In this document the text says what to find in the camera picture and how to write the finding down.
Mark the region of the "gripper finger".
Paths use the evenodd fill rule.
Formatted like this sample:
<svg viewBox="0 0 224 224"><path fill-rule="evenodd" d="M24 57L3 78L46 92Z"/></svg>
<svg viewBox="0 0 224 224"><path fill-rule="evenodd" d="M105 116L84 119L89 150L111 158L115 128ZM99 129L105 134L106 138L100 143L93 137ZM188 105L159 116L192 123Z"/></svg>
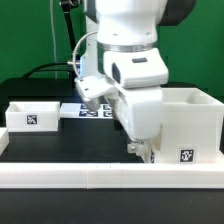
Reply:
<svg viewBox="0 0 224 224"><path fill-rule="evenodd" d="M144 152L145 146L143 142L130 142L127 144L127 152L132 154L142 154Z"/></svg>

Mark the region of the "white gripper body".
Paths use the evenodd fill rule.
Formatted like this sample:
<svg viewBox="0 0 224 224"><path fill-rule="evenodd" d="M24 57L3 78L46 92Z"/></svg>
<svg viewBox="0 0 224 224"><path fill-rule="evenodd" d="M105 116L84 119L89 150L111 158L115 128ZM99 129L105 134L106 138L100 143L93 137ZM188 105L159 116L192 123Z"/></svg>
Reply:
<svg viewBox="0 0 224 224"><path fill-rule="evenodd" d="M162 124L161 86L169 76L159 50L107 51L103 60L105 74L119 91L112 107L129 138L147 141L157 136Z"/></svg>

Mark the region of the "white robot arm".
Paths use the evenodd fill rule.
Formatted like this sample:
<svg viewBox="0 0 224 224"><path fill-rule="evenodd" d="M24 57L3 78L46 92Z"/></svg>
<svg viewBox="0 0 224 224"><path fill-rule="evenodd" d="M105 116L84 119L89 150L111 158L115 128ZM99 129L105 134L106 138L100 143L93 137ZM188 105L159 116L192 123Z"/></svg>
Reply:
<svg viewBox="0 0 224 224"><path fill-rule="evenodd" d="M91 111L104 98L125 129L128 151L143 155L162 125L162 86L169 71L157 43L158 26L176 26L197 0L84 0L96 37L89 58L74 63L76 89Z"/></svg>

